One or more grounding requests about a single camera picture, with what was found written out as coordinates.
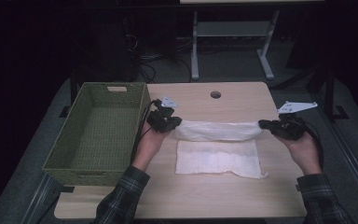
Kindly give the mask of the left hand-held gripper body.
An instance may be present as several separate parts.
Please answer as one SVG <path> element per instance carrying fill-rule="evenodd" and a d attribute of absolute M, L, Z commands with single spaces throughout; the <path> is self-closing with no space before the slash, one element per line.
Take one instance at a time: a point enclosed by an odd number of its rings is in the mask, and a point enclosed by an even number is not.
<path fill-rule="evenodd" d="M 173 117 L 172 114 L 174 113 L 177 104 L 168 96 L 164 96 L 161 100 L 154 100 L 152 105 L 156 109 L 149 113 L 146 121 L 155 131 L 159 133 L 167 133 L 166 126 L 170 123 L 170 119 Z"/>

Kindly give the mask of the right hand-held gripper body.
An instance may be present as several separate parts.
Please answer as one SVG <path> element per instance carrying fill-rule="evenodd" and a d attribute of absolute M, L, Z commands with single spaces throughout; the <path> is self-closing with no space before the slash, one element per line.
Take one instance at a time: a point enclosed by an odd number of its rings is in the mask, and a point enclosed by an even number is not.
<path fill-rule="evenodd" d="M 271 130 L 273 135 L 286 140 L 298 140 L 307 130 L 306 121 L 296 115 L 296 112 L 317 107 L 313 103 L 297 103 L 286 101 L 278 110 L 279 119 L 274 120 L 275 127 Z"/>

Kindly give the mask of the white cloth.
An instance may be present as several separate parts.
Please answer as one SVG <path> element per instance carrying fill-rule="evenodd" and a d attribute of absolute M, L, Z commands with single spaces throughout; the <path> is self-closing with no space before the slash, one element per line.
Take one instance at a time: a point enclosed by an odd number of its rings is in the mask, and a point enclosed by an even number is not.
<path fill-rule="evenodd" d="M 207 122 L 184 120 L 176 129 L 175 172 L 180 175 L 232 173 L 262 179 L 256 138 L 257 122 Z"/>

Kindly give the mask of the green woven basket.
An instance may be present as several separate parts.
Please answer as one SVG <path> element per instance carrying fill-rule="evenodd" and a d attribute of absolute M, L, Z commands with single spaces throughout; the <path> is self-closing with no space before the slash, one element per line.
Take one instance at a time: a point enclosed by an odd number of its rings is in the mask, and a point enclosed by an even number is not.
<path fill-rule="evenodd" d="M 149 103 L 144 83 L 84 83 L 43 170 L 64 185 L 114 186 L 131 163 Z"/>

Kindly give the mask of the person's left hand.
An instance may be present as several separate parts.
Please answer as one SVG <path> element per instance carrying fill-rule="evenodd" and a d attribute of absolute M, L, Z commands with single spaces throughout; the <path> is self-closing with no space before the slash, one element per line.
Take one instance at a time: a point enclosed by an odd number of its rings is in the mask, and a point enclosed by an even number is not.
<path fill-rule="evenodd" d="M 159 133 L 146 122 L 142 130 L 142 138 L 138 144 L 135 157 L 131 165 L 143 172 L 159 152 L 164 139 L 169 133 Z"/>

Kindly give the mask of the person's right hand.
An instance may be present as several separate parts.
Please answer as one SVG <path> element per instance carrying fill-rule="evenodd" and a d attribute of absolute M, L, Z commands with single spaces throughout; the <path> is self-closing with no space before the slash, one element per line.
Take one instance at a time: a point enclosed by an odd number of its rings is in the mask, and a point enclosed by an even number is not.
<path fill-rule="evenodd" d="M 279 136 L 277 139 L 288 148 L 293 161 L 299 166 L 303 175 L 317 175 L 322 172 L 316 143 L 308 133 L 304 133 L 296 141 Z"/>

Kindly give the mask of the black metal stand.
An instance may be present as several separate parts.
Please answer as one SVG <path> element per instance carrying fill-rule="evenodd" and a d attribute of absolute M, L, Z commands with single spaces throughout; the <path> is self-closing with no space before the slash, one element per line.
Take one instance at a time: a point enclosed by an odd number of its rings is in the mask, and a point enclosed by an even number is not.
<path fill-rule="evenodd" d="M 331 122 L 334 122 L 336 119 L 349 119 L 348 114 L 342 106 L 334 105 L 335 74 L 332 68 L 325 63 L 316 63 L 284 82 L 269 87 L 269 89 L 272 91 L 284 90 L 305 77 L 310 77 L 310 81 L 306 85 L 308 93 L 317 94 L 324 88 L 323 109 Z"/>

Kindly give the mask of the white metal table frame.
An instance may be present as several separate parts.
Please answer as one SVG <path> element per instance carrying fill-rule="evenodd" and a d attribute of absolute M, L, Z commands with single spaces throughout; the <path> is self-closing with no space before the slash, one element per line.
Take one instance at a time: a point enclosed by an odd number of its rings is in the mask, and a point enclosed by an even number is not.
<path fill-rule="evenodd" d="M 267 53 L 273 37 L 280 11 L 275 10 L 269 21 L 199 21 L 198 12 L 193 13 L 191 79 L 200 78 L 198 59 L 198 40 L 200 37 L 264 37 L 261 49 L 256 51 L 267 80 L 274 78 Z"/>

